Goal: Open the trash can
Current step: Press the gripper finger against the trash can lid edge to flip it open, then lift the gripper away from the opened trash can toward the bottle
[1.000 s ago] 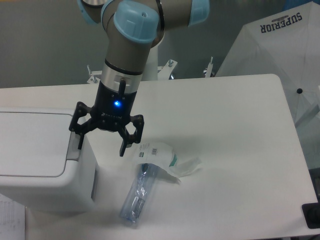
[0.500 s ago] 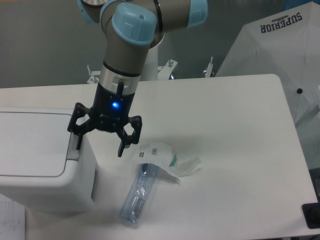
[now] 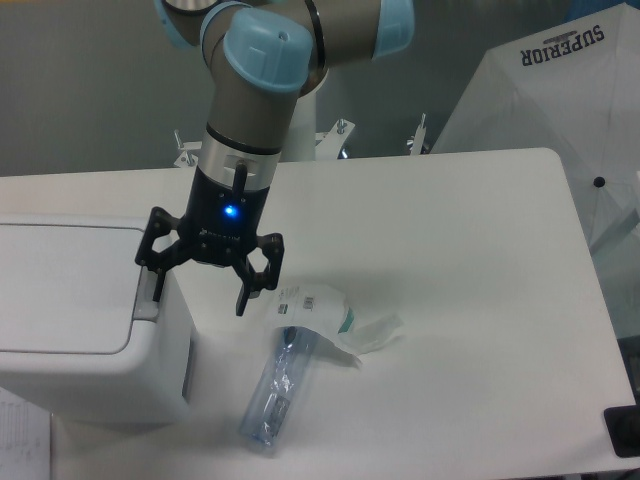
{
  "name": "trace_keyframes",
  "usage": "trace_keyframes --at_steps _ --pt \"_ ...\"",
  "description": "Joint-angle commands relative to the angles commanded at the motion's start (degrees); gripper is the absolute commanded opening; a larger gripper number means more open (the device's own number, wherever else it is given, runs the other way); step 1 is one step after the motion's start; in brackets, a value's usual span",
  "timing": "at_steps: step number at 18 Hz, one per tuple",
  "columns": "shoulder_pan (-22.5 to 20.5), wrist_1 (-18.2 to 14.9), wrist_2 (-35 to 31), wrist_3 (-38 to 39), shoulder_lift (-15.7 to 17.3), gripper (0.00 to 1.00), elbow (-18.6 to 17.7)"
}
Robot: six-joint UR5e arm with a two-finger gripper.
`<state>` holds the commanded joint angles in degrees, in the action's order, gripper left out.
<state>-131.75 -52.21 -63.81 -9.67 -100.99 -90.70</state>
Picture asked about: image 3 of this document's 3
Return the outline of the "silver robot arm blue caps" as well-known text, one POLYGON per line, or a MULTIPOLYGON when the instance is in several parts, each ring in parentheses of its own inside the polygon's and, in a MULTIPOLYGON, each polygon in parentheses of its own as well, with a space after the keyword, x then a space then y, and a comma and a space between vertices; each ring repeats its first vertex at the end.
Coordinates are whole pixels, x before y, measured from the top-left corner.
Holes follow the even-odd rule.
POLYGON ((159 278, 187 261, 232 268, 236 310, 274 289, 278 233, 257 228, 298 100, 334 66, 412 41, 410 1, 159 1, 172 42, 201 51, 215 92, 186 210, 154 208, 135 261, 159 278))

